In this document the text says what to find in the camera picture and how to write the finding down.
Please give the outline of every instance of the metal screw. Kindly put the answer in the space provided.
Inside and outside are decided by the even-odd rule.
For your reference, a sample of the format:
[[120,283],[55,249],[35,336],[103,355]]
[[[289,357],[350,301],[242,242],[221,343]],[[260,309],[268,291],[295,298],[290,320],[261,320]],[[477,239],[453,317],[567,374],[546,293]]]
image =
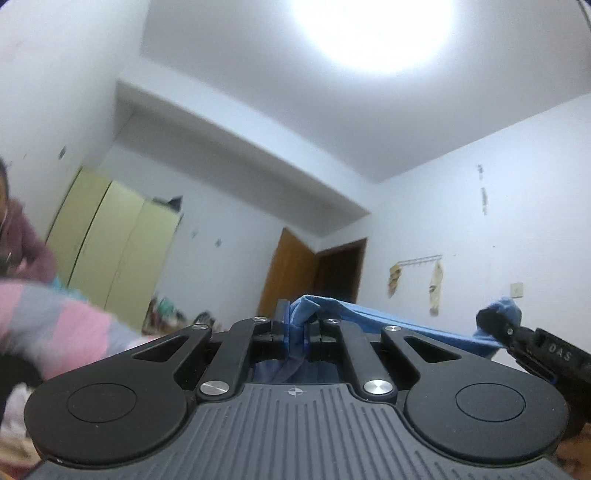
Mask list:
[[199,390],[206,395],[223,395],[230,390],[230,385],[221,380],[210,380],[209,382],[202,383]]
[[394,389],[394,386],[385,380],[370,380],[363,385],[363,389],[372,395],[385,395],[386,393],[390,393]]

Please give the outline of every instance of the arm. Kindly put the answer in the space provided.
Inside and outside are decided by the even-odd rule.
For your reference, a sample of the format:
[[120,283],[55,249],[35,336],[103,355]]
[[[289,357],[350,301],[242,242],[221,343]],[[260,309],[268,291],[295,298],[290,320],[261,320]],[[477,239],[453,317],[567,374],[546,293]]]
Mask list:
[[57,274],[56,258],[49,247],[37,236],[25,216],[22,222],[22,255],[26,267],[17,272],[17,278],[51,283]]

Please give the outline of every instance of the hanging towel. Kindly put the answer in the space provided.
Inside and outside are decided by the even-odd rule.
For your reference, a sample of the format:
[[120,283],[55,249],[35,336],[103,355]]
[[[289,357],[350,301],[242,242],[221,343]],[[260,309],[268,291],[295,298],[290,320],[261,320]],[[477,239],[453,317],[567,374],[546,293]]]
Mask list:
[[388,297],[392,298],[392,296],[396,293],[396,289],[398,288],[398,279],[400,279],[400,275],[402,274],[402,266],[400,264],[394,265],[390,268],[390,278],[388,279]]
[[441,302],[441,282],[443,281],[443,267],[441,262],[435,264],[431,283],[429,284],[429,313],[432,317],[439,315],[439,304]]

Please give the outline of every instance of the electrical outlet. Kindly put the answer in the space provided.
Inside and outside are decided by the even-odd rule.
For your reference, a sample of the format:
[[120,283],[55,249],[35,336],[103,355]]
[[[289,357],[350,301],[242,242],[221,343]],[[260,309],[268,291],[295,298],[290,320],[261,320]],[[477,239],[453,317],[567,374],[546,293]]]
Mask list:
[[517,282],[511,284],[511,298],[520,299],[523,296],[523,283]]

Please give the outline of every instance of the wooden door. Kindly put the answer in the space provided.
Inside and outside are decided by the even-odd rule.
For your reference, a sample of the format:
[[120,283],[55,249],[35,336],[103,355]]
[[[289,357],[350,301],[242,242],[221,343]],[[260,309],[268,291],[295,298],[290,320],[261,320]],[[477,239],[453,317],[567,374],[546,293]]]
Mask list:
[[258,314],[273,317],[279,299],[294,301],[311,294],[317,266],[316,254],[284,228],[271,260]]

